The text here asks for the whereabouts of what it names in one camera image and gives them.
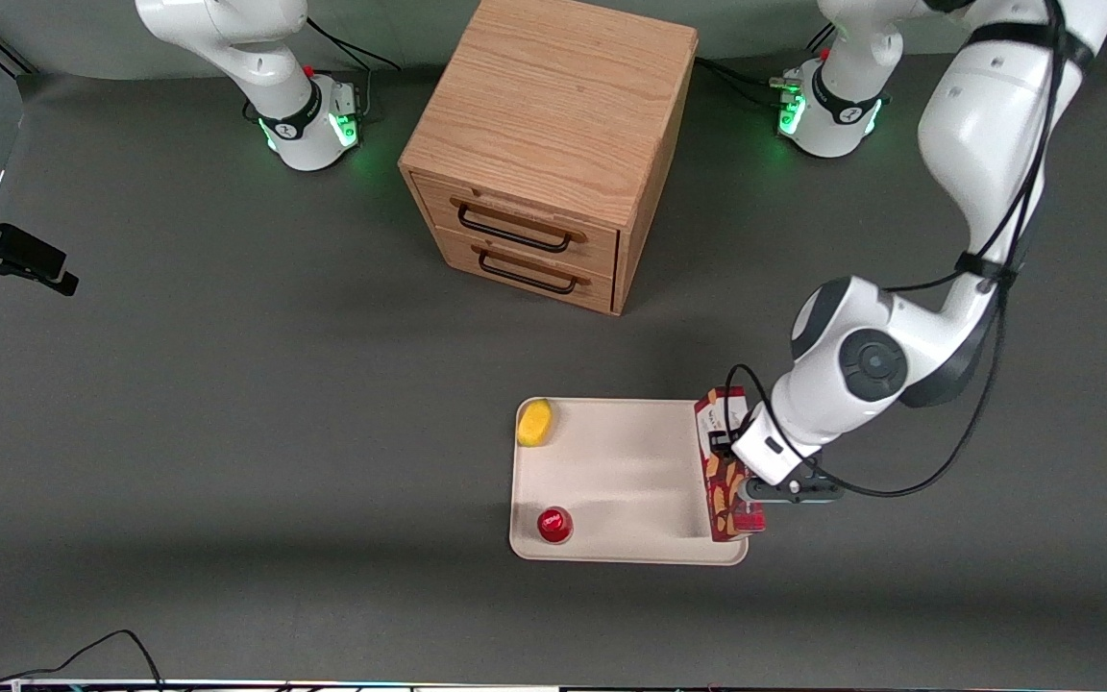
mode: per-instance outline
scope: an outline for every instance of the red cardboard box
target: red cardboard box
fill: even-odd
[[[746,416],[746,392],[734,386],[728,394],[730,427],[737,430]],[[725,389],[717,386],[706,397],[695,403],[695,423],[699,428],[699,459],[703,464],[703,489],[707,516],[711,520],[711,539],[737,540],[766,528],[761,503],[746,503],[737,492],[751,469],[737,459],[721,458],[711,451],[711,434],[725,432]]]

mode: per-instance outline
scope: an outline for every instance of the red can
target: red can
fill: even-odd
[[[536,520],[536,530],[540,531],[541,538],[548,543],[566,543],[571,538],[575,525],[571,523],[571,513],[562,507],[550,507],[541,513]]]

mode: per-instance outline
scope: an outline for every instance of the wooden cabinet top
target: wooden cabinet top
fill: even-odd
[[[627,228],[697,43],[572,0],[483,0],[401,165]]]

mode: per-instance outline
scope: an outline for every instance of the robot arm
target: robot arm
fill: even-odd
[[[255,110],[268,145],[297,171],[322,169],[358,142],[351,84],[308,76],[280,42],[307,23],[307,0],[135,0],[142,22],[159,40],[211,62],[237,83]]]
[[[1107,0],[1059,3],[1072,59],[1059,80],[1053,123],[1107,34]],[[901,53],[894,19],[951,10],[971,28],[972,38],[937,86],[918,135],[931,174],[965,215],[965,257],[972,264],[953,280],[938,311],[858,277],[828,281],[811,295],[792,330],[794,368],[772,391],[777,421],[766,409],[756,411],[733,444],[735,455],[773,485],[800,456],[897,400],[940,404],[966,385],[995,310],[993,270],[1018,254],[1020,216],[1031,215],[1039,200],[1037,175],[1026,210],[1007,214],[1033,166],[1053,70],[1048,12],[1039,1],[819,0],[819,6],[840,35],[826,62],[814,59],[786,73],[785,83],[795,91],[803,75],[810,75],[813,86],[792,105],[795,127],[787,127],[787,117],[780,126],[783,135],[819,156],[848,154],[869,132],[878,93]],[[787,450],[788,443],[795,450]]]

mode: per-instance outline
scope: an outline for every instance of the drawer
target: drawer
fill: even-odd
[[[563,270],[614,276],[618,233],[550,211],[526,208],[467,186],[412,175],[434,225],[492,248]]]
[[[610,312],[614,282],[583,270],[567,271],[509,250],[489,248],[475,237],[455,230],[435,229],[434,240],[448,265],[457,270],[484,276],[559,301]]]

